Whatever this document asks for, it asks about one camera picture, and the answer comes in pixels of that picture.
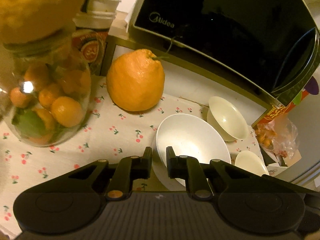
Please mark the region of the bag of oranges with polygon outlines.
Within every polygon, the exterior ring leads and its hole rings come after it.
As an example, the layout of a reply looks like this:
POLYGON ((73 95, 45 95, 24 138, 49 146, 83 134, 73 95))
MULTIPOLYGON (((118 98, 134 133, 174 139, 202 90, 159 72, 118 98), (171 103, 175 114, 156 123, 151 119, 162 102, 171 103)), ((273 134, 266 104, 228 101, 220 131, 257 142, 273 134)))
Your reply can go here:
POLYGON ((293 158, 298 150, 298 128, 286 114, 280 115, 268 123, 257 124, 254 131, 259 146, 266 153, 283 158, 293 158))

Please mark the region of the cream bowl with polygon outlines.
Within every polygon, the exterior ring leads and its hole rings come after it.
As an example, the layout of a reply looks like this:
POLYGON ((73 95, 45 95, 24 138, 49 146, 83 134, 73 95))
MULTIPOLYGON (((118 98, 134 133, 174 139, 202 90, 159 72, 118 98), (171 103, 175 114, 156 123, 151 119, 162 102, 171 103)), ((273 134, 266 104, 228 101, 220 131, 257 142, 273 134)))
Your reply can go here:
POLYGON ((236 156, 235 166, 257 176, 269 175, 264 162, 251 151, 241 151, 236 156))
POLYGON ((207 122, 224 141, 244 140, 248 137, 247 122, 233 104, 219 96, 209 98, 208 104, 207 122))

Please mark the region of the large orange on table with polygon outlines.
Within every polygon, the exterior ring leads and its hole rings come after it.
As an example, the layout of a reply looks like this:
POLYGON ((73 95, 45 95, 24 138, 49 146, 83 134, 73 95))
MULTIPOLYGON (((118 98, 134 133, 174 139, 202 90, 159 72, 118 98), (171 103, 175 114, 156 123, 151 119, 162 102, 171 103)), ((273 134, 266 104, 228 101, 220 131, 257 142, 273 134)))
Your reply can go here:
POLYGON ((123 54, 111 64, 106 85, 112 101, 128 112, 156 106, 163 95, 165 73, 156 55, 148 49, 123 54))

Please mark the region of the black microwave oven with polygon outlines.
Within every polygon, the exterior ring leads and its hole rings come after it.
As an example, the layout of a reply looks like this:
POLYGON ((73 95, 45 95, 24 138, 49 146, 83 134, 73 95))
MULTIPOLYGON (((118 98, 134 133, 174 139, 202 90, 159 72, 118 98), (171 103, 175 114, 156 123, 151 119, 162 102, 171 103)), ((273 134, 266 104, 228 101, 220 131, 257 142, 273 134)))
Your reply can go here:
POLYGON ((210 59, 276 105, 319 66, 319 0, 136 0, 129 30, 210 59))

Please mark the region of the large white bowl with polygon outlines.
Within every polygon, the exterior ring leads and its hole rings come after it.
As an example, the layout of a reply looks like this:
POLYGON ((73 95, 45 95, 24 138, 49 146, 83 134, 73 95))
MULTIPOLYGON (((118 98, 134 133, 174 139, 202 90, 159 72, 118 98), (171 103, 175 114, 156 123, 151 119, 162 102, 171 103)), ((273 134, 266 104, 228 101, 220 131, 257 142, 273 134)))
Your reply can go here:
POLYGON ((194 157, 202 164, 209 164, 212 159, 231 163, 225 141, 210 124, 190 114, 170 115, 159 124, 152 142, 152 168, 158 180, 170 191, 184 190, 185 182, 168 176, 168 146, 176 156, 194 157))

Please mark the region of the glass jar of kumquats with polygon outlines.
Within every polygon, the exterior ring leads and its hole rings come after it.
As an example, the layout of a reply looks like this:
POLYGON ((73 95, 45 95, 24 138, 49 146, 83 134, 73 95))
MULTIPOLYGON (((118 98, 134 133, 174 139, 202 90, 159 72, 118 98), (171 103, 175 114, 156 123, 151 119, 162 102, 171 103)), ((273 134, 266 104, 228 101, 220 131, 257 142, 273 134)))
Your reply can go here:
POLYGON ((64 142, 85 118, 91 71, 72 45, 74 30, 67 26, 41 40, 4 45, 12 64, 1 70, 1 118, 26 144, 64 142))

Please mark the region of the stack of white containers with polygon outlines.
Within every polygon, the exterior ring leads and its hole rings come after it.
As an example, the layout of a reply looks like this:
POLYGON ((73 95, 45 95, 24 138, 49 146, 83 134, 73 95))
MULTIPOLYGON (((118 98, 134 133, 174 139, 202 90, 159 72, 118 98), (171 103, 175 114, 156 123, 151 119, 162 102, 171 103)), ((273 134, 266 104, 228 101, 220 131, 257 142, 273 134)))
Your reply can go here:
POLYGON ((85 0, 73 21, 78 29, 108 30, 116 18, 120 2, 121 0, 85 0))

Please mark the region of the cherry print tablecloth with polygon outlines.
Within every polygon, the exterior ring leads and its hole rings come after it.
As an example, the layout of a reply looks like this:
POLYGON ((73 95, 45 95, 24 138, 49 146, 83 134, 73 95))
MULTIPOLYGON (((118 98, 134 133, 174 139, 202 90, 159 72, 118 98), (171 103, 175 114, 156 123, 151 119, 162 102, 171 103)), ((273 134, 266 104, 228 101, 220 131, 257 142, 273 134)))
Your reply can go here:
POLYGON ((165 93, 156 108, 140 114, 127 113, 108 96, 103 77, 93 77, 87 120, 70 140, 44 148, 20 142, 1 123, 1 231, 15 238, 20 228, 13 203, 24 190, 75 170, 97 159, 118 162, 140 155, 152 144, 157 128, 167 116, 191 114, 205 119, 208 108, 185 96, 165 93))

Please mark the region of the large orange on jar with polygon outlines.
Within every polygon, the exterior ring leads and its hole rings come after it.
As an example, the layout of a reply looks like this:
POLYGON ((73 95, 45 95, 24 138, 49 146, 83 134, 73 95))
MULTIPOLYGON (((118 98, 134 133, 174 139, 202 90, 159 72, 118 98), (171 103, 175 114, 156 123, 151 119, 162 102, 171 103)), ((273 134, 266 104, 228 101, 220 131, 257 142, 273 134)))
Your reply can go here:
POLYGON ((84 0, 1 0, 1 42, 27 43, 72 22, 84 0))

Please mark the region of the red label jar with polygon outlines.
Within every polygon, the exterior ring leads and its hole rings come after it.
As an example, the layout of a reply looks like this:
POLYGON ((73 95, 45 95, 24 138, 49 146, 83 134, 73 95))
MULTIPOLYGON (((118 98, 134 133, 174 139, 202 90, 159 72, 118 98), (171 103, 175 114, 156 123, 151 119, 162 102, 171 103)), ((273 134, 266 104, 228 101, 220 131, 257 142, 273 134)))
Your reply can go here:
POLYGON ((107 31, 93 29, 77 29, 72 34, 72 44, 88 63, 91 74, 100 75, 107 36, 107 31))

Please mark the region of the red gift box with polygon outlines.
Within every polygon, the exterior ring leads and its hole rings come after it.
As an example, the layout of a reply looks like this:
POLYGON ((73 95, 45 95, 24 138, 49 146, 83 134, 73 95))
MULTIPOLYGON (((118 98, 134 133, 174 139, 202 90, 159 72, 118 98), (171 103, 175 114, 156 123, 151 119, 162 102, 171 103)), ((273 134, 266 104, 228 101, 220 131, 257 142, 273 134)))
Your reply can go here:
POLYGON ((271 110, 265 114, 265 116, 259 120, 256 124, 267 124, 274 120, 276 117, 283 114, 289 113, 292 109, 298 106, 308 95, 318 95, 319 94, 319 73, 316 73, 311 77, 304 88, 298 93, 298 95, 293 99, 293 101, 288 106, 281 106, 279 108, 272 107, 271 110))

